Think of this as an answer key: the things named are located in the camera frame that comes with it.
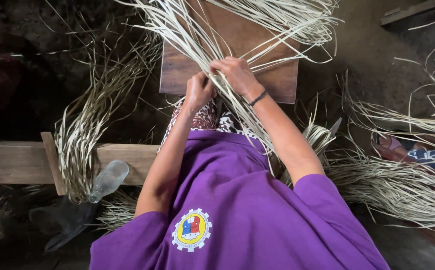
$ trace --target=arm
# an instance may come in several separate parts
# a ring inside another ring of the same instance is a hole
[[[244,59],[226,57],[223,60],[214,60],[210,64],[210,70],[220,70],[234,91],[248,102],[254,101],[264,92],[264,87],[257,82]],[[314,150],[293,121],[269,95],[265,95],[253,108],[269,134],[276,153],[286,165],[293,185],[305,175],[324,175],[323,167]]]
[[[166,141],[146,176],[137,199],[135,217],[157,211],[168,214],[176,189],[186,142],[196,113],[214,96],[212,84],[200,72],[187,83],[186,99]]]

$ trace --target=woman's left hand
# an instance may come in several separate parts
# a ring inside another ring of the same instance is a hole
[[[201,71],[188,80],[186,98],[183,108],[188,108],[192,114],[196,114],[208,101],[216,97],[213,83]]]

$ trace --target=black bracelet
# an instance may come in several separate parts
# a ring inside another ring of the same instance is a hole
[[[254,101],[249,103],[249,106],[253,107],[256,104],[256,102],[262,100],[267,93],[268,92],[266,90],[264,90],[264,92],[262,92],[261,95],[259,95]]]

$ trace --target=forearm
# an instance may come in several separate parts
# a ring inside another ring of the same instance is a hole
[[[183,106],[149,169],[137,200],[135,217],[150,211],[168,213],[194,116],[195,113]]]
[[[263,90],[252,90],[245,98],[251,102]],[[253,109],[269,134],[277,155],[286,165],[293,185],[305,175],[324,175],[321,162],[306,138],[269,95],[258,101]]]

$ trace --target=hand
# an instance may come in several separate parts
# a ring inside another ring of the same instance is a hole
[[[213,60],[209,64],[211,73],[216,74],[220,70],[232,89],[243,96],[248,102],[252,102],[264,92],[264,87],[257,81],[248,63],[244,59],[227,56],[222,60]]]
[[[186,98],[183,108],[188,108],[192,114],[196,114],[208,101],[216,97],[213,83],[201,71],[188,80]]]

